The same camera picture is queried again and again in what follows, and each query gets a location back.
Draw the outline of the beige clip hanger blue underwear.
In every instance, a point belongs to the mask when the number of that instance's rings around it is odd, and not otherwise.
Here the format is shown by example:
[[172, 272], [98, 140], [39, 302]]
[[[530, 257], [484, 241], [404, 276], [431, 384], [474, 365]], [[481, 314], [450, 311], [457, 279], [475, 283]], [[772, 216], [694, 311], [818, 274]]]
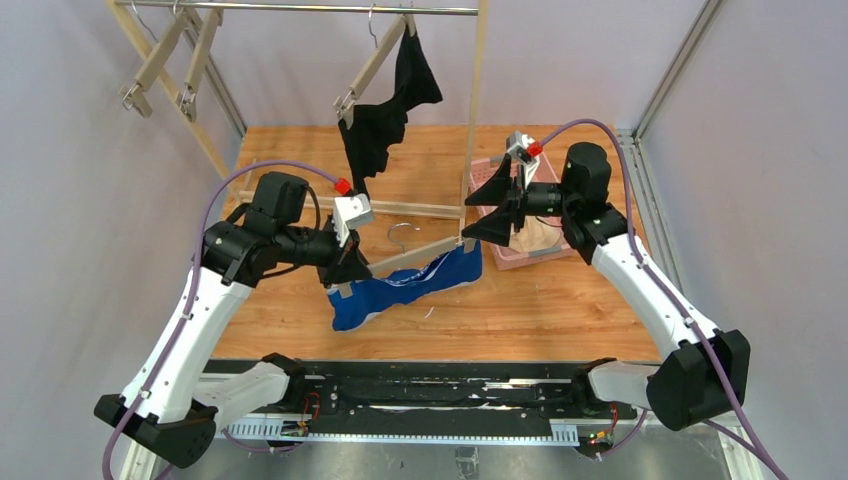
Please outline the beige clip hanger blue underwear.
[[[371, 278], [383, 278], [400, 269], [423, 268], [439, 255], [447, 253], [458, 246], [464, 246], [467, 250], [471, 249], [475, 241], [473, 239], [462, 239], [458, 236], [447, 237], [376, 263], [371, 263], [369, 264], [369, 268], [373, 274]], [[340, 288], [343, 294], [348, 295], [350, 293], [351, 283], [338, 284], [334, 287]]]

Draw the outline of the beige clip hanger cream underwear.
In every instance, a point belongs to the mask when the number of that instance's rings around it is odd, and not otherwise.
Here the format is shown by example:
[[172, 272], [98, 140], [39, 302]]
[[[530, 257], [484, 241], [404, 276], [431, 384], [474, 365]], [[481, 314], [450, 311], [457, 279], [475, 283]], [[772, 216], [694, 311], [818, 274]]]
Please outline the beige clip hanger cream underwear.
[[223, 10], [209, 8], [204, 18], [191, 7], [182, 8], [181, 13], [186, 31], [193, 40], [193, 47], [183, 88], [176, 97], [176, 103], [186, 120], [194, 123], [197, 120], [197, 95], [210, 61], [214, 38], [223, 23]]

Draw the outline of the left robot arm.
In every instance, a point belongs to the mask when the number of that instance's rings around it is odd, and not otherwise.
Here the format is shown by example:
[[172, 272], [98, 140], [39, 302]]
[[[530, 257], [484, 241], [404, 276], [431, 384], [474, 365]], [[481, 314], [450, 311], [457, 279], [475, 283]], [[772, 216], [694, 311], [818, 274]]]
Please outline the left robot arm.
[[278, 353], [212, 386], [200, 377], [232, 317], [260, 282], [311, 266], [325, 286], [371, 277], [358, 230], [372, 222], [369, 198], [335, 183], [327, 217], [300, 223], [316, 195], [297, 176], [262, 175], [253, 198], [226, 219], [205, 226], [180, 300], [145, 364], [118, 394], [101, 397], [97, 418], [170, 466], [185, 469], [216, 435], [269, 405], [306, 404], [304, 367]]

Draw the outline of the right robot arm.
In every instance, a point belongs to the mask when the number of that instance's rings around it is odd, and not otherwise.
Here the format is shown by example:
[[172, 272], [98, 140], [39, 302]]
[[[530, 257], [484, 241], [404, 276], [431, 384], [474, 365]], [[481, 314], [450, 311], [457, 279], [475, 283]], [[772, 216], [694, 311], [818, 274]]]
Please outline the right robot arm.
[[599, 145], [580, 142], [566, 154], [559, 182], [536, 182], [527, 170], [538, 144], [505, 153], [496, 172], [465, 199], [491, 212], [462, 234], [507, 246], [529, 217], [556, 218], [567, 244], [599, 272], [636, 313], [661, 355], [659, 365], [602, 358], [579, 368], [577, 404], [625, 403], [680, 431], [744, 403], [750, 344], [684, 300], [649, 258], [630, 220], [608, 200], [611, 166]]

